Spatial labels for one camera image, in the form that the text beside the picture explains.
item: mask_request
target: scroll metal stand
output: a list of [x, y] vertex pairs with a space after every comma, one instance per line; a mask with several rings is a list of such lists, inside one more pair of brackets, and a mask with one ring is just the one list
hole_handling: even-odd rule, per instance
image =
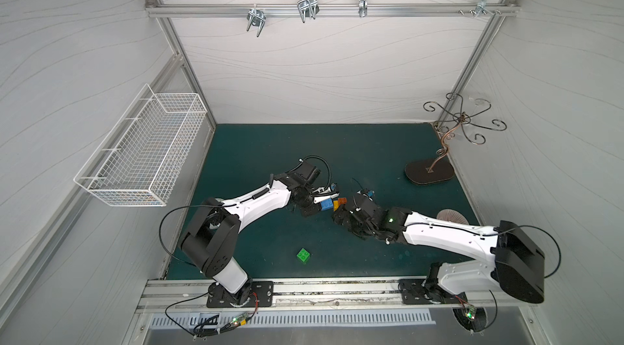
[[[438, 135], [442, 135], [442, 137], [440, 138], [440, 143], [442, 144], [442, 148], [437, 151], [438, 157], [429, 158], [429, 159], [422, 160], [422, 161], [410, 162], [405, 166], [405, 176], [407, 176], [407, 178], [409, 178], [409, 180], [413, 182], [414, 184], [428, 185], [428, 184], [433, 184], [433, 183], [439, 183], [442, 181], [447, 181], [453, 178], [453, 176], [455, 175], [455, 169], [453, 169], [453, 166], [450, 164], [448, 158], [446, 158], [446, 156], [449, 154], [448, 151], [450, 150], [449, 145], [446, 143], [446, 141], [455, 136], [455, 131], [458, 128], [461, 128], [462, 133], [464, 134], [464, 137], [473, 145], [484, 144], [486, 142], [486, 138], [483, 135], [476, 133], [474, 135], [474, 140], [472, 140], [471, 138], [468, 137], [468, 134], [466, 133], [464, 129], [465, 126], [473, 125], [473, 126], [484, 128], [486, 130], [491, 130], [491, 131], [507, 130], [507, 125], [505, 124], [505, 122], [499, 119], [492, 120], [492, 124], [495, 125], [497, 128], [486, 127], [486, 126], [478, 125], [472, 122], [473, 117], [480, 115], [481, 113], [484, 113], [491, 109], [492, 104], [488, 100], [476, 99], [475, 103], [477, 105], [487, 105], [487, 108], [473, 115], [468, 115], [467, 113], [464, 112], [464, 98], [460, 94], [447, 93], [446, 95], [447, 100], [455, 100], [457, 97], [460, 100], [460, 107], [459, 107], [460, 112], [457, 112], [457, 113], [450, 113], [449, 111], [444, 109], [443, 106], [441, 106], [435, 101], [428, 101], [423, 105], [423, 108], [425, 109], [425, 111], [428, 111], [428, 112], [436, 111], [436, 107], [434, 105], [437, 105], [438, 107], [442, 108], [446, 113], [448, 113], [450, 116], [452, 116], [452, 119], [439, 120], [433, 123], [435, 131], [438, 133]], [[442, 123], [449, 123], [449, 122], [455, 122], [455, 126], [453, 128], [448, 128], [448, 126], [446, 125], [441, 125]]]

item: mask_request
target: white wire basket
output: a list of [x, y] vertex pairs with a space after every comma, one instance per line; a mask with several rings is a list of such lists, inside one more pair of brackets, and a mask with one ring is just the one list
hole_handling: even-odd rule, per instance
[[[74, 178], [110, 206], [165, 206], [207, 113], [197, 93], [154, 93], [145, 87], [150, 96], [140, 98], [145, 89], [136, 96]], [[135, 117], [127, 117], [137, 109]], [[115, 133], [119, 139], [112, 138]]]

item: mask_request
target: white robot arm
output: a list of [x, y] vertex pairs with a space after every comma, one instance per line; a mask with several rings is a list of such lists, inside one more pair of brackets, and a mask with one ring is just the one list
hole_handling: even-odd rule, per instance
[[[180, 248], [206, 277], [214, 278], [230, 294], [232, 304], [249, 295], [251, 279], [232, 257], [240, 230], [274, 209], [296, 203], [306, 211], [318, 202], [338, 196], [338, 187], [313, 188], [320, 171], [301, 160], [269, 184], [238, 198], [208, 199], [207, 208], [196, 212], [180, 241]], [[466, 291], [504, 290], [527, 302], [543, 301], [544, 254], [533, 241], [510, 222], [498, 227], [471, 226], [430, 218], [409, 209], [384, 210], [357, 192], [333, 215], [360, 238], [373, 236], [386, 243], [426, 245], [469, 258], [462, 263], [433, 264], [427, 279], [414, 292], [432, 302]], [[216, 232], [210, 224], [219, 224]]]

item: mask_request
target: metal track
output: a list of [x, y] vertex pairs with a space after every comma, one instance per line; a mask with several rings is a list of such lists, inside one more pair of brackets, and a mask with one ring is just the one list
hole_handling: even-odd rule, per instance
[[[273, 305], [262, 311], [278, 310], [358, 310], [358, 309], [413, 309], [451, 308], [454, 304], [403, 305], [399, 291], [399, 277], [373, 278], [291, 278], [258, 279], [274, 282]], [[137, 313], [163, 312], [174, 302], [204, 294], [212, 280], [151, 280], [141, 296]], [[494, 293], [501, 306], [529, 306], [510, 295]], [[469, 301], [477, 306], [493, 306], [488, 291], [466, 293]], [[207, 297], [189, 303], [177, 304], [169, 312], [238, 311], [235, 308], [208, 309]]]
[[[367, 17], [472, 17], [477, 4], [368, 4]], [[299, 17], [296, 4], [248, 4], [248, 5], [158, 5], [148, 7], [150, 17], [247, 17], [249, 9], [261, 10], [266, 17]], [[317, 17], [359, 17], [357, 4], [318, 5]], [[518, 6], [488, 4], [486, 9], [494, 16], [515, 16]]]

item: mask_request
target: dark green tabletop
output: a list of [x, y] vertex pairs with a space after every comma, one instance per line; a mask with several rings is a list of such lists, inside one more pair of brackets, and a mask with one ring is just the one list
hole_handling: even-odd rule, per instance
[[[219, 125], [208, 151], [192, 204], [207, 197], [233, 198], [266, 184], [271, 173], [283, 173], [299, 158], [314, 154], [331, 166], [340, 197], [358, 190], [356, 178], [375, 191], [384, 208], [400, 206], [435, 217], [441, 209], [462, 213], [477, 224], [464, 192], [454, 177], [442, 183], [413, 185], [405, 164], [432, 158], [440, 147], [429, 124], [379, 125]], [[323, 170], [316, 185], [325, 184]], [[188, 223], [195, 210], [187, 216]], [[425, 275], [433, 262], [459, 262], [466, 257], [428, 246], [386, 245], [360, 240], [332, 222], [332, 211], [304, 218], [297, 209], [281, 208], [247, 226], [238, 237], [234, 257], [253, 278]], [[301, 248], [310, 257], [297, 258]], [[176, 255], [186, 256], [178, 249]], [[168, 279], [200, 279], [199, 270], [177, 260]]]

